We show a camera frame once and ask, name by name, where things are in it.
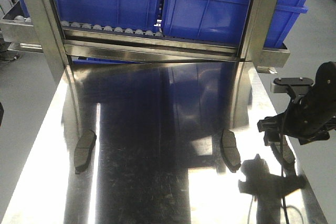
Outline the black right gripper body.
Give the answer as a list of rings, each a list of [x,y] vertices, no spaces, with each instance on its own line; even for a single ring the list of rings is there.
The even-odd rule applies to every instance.
[[[315,84],[292,105],[285,120],[285,134],[301,145],[326,141],[335,127],[335,62],[325,62],[317,70]]]

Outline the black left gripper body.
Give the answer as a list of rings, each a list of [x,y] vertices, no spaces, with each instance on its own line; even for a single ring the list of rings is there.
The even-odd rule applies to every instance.
[[[4,108],[2,103],[0,103],[0,126],[2,125],[3,116],[4,116]]]

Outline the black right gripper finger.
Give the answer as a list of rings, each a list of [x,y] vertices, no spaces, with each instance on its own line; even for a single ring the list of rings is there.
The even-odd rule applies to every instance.
[[[273,144],[280,145],[286,139],[285,134],[282,132],[282,121],[284,115],[267,116],[257,123],[258,131],[264,132],[265,146]]]

